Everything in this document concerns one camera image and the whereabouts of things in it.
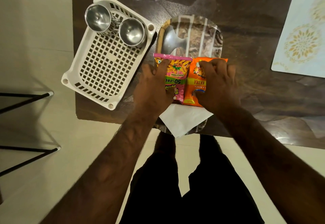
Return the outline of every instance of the floor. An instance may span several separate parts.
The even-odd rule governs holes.
[[[78,120],[74,92],[60,80],[73,60],[71,0],[0,0],[0,91],[54,96],[1,115],[1,144],[62,149],[0,178],[4,202],[0,223],[38,223],[74,184],[119,128],[117,124]],[[0,107],[18,101],[1,98]],[[159,131],[153,129],[136,169],[150,156]],[[230,138],[217,137],[222,150],[250,190],[266,223],[285,223],[253,169]],[[199,136],[177,139],[181,194],[199,163]],[[325,151],[288,146],[325,175]],[[0,170],[34,157],[34,152],[0,150]]]

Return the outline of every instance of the person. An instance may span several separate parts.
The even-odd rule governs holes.
[[[168,60],[142,66],[134,110],[110,143],[41,223],[115,223],[141,149],[173,101],[165,90]],[[199,103],[224,124],[287,223],[324,223],[325,179],[268,133],[240,105],[235,66],[200,62],[206,92]],[[120,223],[263,223],[258,208],[212,136],[200,136],[201,162],[178,188],[175,140],[161,133],[154,153],[134,174]]]

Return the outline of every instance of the cup rim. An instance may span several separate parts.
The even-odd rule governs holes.
[[[87,13],[88,13],[88,11],[89,11],[92,7],[94,7],[94,6],[101,6],[101,7],[103,7],[104,9],[106,9],[106,10],[108,11],[108,14],[110,15],[110,23],[109,23],[109,25],[108,25],[104,30],[102,30],[102,31],[96,31],[96,30],[93,30],[93,29],[89,26],[88,21],[87,21]],[[108,8],[106,8],[105,6],[103,6],[103,5],[101,5],[101,4],[98,4],[98,3],[93,3],[93,4],[90,4],[90,5],[87,7],[86,12],[84,13],[84,20],[86,21],[87,26],[89,26],[89,28],[90,28],[91,30],[93,30],[94,32],[102,33],[102,32],[105,32],[105,31],[110,27],[110,25],[112,24],[112,15],[111,15],[111,12],[108,10]]]
[[[121,26],[122,26],[122,24],[124,23],[124,21],[126,21],[126,20],[135,20],[135,21],[137,21],[137,22],[140,23],[141,28],[143,29],[143,36],[142,36],[142,38],[141,38],[141,40],[140,40],[139,43],[137,43],[137,44],[133,44],[133,45],[130,45],[130,44],[125,43],[124,40],[122,39],[122,37],[121,37]],[[145,29],[144,29],[143,24],[141,23],[141,21],[139,21],[139,20],[136,19],[136,18],[132,18],[132,17],[125,18],[125,19],[121,22],[121,24],[119,25],[119,37],[120,37],[120,39],[122,40],[122,42],[123,42],[125,45],[127,45],[127,46],[134,47],[134,46],[139,45],[139,44],[143,41],[145,35],[146,35],[146,31],[145,31]]]

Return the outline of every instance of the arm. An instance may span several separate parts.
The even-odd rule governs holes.
[[[134,91],[134,111],[119,131],[41,222],[115,223],[141,149],[158,116],[172,103],[174,90],[165,91],[165,72],[169,61],[157,72],[142,67]]]
[[[283,218],[287,223],[324,223],[325,178],[240,107],[234,66],[223,60],[201,66],[207,87],[196,94],[199,103],[233,136]]]

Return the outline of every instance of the brown table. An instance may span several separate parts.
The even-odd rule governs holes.
[[[325,148],[300,117],[325,115],[325,79],[270,70],[291,0],[119,0],[157,26],[180,14],[198,14],[215,22],[224,37],[222,57],[237,65],[242,105],[283,144]],[[86,29],[84,12],[92,0],[72,0],[73,42],[77,51]],[[155,43],[144,62],[152,61]],[[76,93],[79,119],[121,124],[133,108],[138,72],[123,100],[110,111]],[[229,137],[210,117],[201,133]]]

